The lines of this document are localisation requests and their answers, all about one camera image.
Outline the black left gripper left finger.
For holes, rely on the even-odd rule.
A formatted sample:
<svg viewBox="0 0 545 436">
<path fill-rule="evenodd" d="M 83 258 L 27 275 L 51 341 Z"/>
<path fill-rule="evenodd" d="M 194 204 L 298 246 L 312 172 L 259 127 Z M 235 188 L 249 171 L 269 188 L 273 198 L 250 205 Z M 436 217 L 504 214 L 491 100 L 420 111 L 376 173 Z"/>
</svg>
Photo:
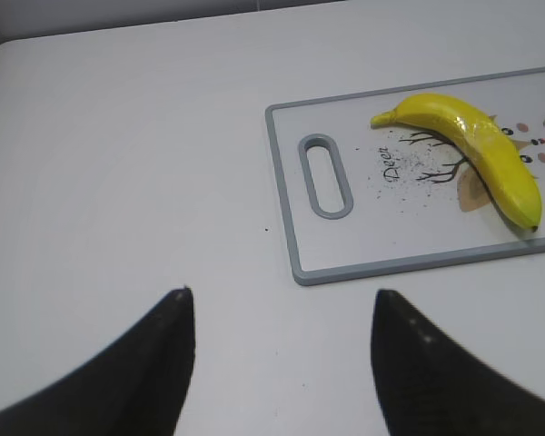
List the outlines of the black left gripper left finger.
<svg viewBox="0 0 545 436">
<path fill-rule="evenodd" d="M 0 435 L 172 435 L 195 359 L 191 289 L 168 292 L 90 361 L 0 411 Z"/>
</svg>

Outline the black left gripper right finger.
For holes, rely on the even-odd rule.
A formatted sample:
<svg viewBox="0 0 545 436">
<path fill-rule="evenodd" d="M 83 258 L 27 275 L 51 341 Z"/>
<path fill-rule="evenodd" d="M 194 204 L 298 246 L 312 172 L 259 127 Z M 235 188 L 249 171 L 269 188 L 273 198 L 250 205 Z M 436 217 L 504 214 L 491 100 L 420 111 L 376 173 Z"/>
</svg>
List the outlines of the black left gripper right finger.
<svg viewBox="0 0 545 436">
<path fill-rule="evenodd" d="M 545 401 L 493 370 L 399 292 L 380 290 L 371 366 L 391 435 L 545 435 Z"/>
</svg>

